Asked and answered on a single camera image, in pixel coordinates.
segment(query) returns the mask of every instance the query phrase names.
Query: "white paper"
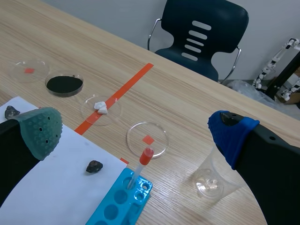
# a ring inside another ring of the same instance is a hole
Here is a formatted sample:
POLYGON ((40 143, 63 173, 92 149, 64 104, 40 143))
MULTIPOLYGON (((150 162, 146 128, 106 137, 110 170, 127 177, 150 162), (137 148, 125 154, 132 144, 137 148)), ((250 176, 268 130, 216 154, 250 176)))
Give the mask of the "white paper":
MULTIPOLYGON (((6 120, 8 105, 21 113, 36 109, 15 97, 0 107, 0 122, 6 120)), ((17 184, 3 203, 0 225, 83 225, 125 167, 118 158, 63 125, 54 151, 17 184), (85 171, 92 160, 103 164, 96 174, 85 171)))

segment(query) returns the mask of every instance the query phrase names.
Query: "blue test tube rack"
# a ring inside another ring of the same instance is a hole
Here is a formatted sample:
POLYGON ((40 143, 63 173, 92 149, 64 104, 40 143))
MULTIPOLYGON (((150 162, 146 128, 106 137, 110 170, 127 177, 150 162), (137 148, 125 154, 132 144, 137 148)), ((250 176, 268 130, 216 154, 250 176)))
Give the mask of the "blue test tube rack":
POLYGON ((125 168, 86 225, 134 225, 147 203, 152 183, 139 176, 127 189, 134 172, 125 168))

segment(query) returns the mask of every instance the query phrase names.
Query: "white robot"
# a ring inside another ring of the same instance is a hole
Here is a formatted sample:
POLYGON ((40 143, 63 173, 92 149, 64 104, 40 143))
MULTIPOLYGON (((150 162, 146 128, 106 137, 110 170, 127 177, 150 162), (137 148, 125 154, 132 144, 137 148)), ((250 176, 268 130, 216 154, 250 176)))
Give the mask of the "white robot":
MULTIPOLYGON (((267 63, 267 65, 262 69, 258 77, 253 80, 252 86, 256 89, 262 88, 262 80, 265 78, 266 75, 273 72, 276 66, 276 63, 284 56, 286 51, 290 48, 294 48, 300 51, 300 41, 299 39, 291 38, 284 46, 281 47, 280 51, 267 63)), ((281 93, 282 98, 285 101, 290 99, 290 95, 296 92, 300 88, 300 80, 297 81, 290 89, 286 89, 281 93)))

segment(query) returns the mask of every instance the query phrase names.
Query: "test tube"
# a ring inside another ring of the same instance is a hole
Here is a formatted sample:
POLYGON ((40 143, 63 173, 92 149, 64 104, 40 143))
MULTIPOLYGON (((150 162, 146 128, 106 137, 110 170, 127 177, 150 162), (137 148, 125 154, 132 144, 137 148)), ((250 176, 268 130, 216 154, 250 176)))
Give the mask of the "test tube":
POLYGON ((142 152, 142 155, 140 157, 140 161, 139 164, 137 166, 137 168, 135 169, 135 173, 133 174, 127 189, 131 189, 134 185, 134 183, 136 182, 137 178, 139 177, 141 171, 143 170, 143 168, 150 162, 150 160, 152 159, 154 154, 154 150, 148 146, 147 148, 145 148, 145 150, 142 152))

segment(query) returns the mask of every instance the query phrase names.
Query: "white wall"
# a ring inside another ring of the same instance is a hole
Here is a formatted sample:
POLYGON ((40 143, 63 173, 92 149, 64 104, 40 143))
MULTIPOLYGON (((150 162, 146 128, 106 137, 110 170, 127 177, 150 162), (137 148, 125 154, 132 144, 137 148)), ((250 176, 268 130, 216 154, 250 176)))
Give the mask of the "white wall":
MULTIPOLYGON (((162 17, 166 0, 43 0, 143 48, 153 23, 162 17)), ((264 64, 291 37, 300 38, 300 0, 231 0, 249 13, 249 25, 239 46, 242 55, 231 79, 254 79, 264 64)), ((169 47, 173 38, 157 27, 151 50, 169 47)), ((297 53, 290 50, 278 63, 279 74, 297 53)), ((216 53, 212 63, 225 78, 235 53, 216 53)))

